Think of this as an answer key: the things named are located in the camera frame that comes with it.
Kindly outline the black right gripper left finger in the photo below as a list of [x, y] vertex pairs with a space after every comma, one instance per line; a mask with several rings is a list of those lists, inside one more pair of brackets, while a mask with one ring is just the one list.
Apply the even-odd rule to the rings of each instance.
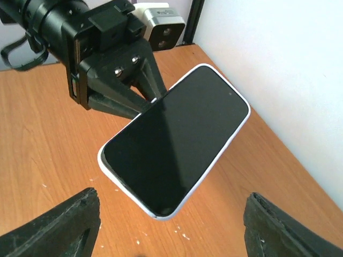
[[2, 235], [1, 256], [91, 256], [100, 223], [100, 200], [88, 187]]

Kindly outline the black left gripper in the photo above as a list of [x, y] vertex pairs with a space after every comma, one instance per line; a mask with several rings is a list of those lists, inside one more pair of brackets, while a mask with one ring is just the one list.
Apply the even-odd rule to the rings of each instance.
[[[167, 90], [143, 24], [128, 1], [89, 9], [84, 1], [63, 4], [61, 60], [71, 97], [85, 109], [129, 119], [149, 109]], [[131, 85], [142, 96], [131, 90]]]

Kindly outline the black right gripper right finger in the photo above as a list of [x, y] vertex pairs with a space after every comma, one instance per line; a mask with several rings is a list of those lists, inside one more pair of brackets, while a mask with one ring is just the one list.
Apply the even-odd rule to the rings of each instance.
[[342, 256], [342, 248], [325, 240], [257, 192], [243, 214], [248, 256]]

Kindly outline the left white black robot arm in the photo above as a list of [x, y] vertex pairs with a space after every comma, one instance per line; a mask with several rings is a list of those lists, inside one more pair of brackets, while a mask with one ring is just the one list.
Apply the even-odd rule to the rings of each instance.
[[25, 35], [1, 50], [28, 42], [37, 57], [15, 70], [41, 65], [49, 55], [66, 69], [70, 97], [85, 109], [134, 119], [162, 98], [163, 83], [145, 25], [128, 1], [90, 9], [84, 1], [1, 1], [1, 21], [20, 25]]

